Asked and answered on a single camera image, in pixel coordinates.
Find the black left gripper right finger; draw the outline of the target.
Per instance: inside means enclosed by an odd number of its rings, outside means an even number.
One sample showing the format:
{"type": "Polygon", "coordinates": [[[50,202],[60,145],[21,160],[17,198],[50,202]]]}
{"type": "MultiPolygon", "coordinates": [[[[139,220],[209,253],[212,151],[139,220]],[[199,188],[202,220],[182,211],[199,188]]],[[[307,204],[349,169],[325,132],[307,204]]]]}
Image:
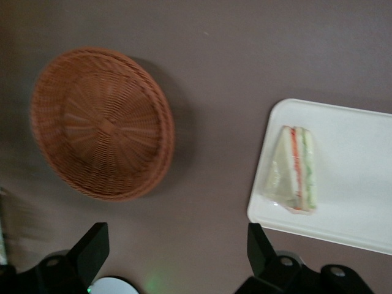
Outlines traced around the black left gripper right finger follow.
{"type": "Polygon", "coordinates": [[[373,293],[353,269],[336,264],[316,272],[292,252],[275,251],[260,224],[247,228],[247,257],[253,275],[236,293],[373,293]]]}

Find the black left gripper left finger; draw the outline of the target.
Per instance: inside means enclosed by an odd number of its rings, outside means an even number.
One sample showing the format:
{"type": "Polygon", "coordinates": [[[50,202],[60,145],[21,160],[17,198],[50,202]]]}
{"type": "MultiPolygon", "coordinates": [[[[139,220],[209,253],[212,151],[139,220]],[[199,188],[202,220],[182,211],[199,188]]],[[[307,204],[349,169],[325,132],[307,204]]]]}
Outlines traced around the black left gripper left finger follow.
{"type": "Polygon", "coordinates": [[[87,293],[110,252],[108,224],[95,223],[69,251],[54,252],[17,273],[1,266],[1,293],[87,293]]]}

